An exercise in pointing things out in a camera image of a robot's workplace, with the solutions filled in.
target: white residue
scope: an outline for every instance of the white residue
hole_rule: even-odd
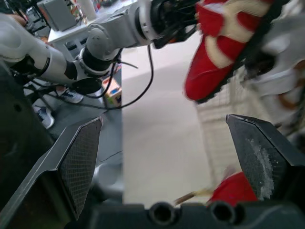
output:
[[[257,198],[259,200],[264,200],[264,198],[270,198],[272,195],[272,191],[274,190],[274,183],[272,180],[273,169],[267,150],[262,149],[260,145],[255,144],[254,140],[246,139],[246,141],[250,143],[257,160],[263,167],[263,180],[260,182],[260,184],[263,183],[263,185],[261,187],[260,195]]]

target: robotic arm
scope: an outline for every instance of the robotic arm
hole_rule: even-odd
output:
[[[86,94],[93,93],[101,86],[96,78],[108,73],[120,49],[152,42],[161,48],[165,44],[160,45],[158,39],[165,39],[163,43],[167,43],[187,25],[196,24],[192,20],[194,3],[143,0],[98,18],[89,25],[85,47],[73,62],[33,37],[14,19],[0,14],[0,56],[10,68],[20,73],[34,74],[42,80],[74,88],[83,86]]]

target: white floor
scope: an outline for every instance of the white floor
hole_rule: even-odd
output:
[[[150,207],[210,186],[197,110],[182,95],[199,40],[196,34],[187,42],[153,50],[152,87],[140,101],[123,110],[125,203]],[[123,67],[124,104],[145,88],[150,68],[146,47],[126,50],[122,60],[140,67]]]

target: red shoe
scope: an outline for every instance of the red shoe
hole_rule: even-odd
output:
[[[202,0],[196,4],[204,34],[185,81],[185,94],[204,103],[220,91],[255,50],[288,0]]]

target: gray sneaker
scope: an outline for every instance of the gray sneaker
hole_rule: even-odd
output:
[[[57,91],[57,94],[59,95],[59,97],[61,97],[65,101],[68,101],[68,102],[74,103],[74,104],[78,104],[84,98],[84,96],[82,96],[81,94],[78,94],[75,91],[70,91],[69,88],[67,88],[63,92]]]
[[[46,129],[49,129],[54,125],[55,119],[48,108],[35,106],[34,111]]]

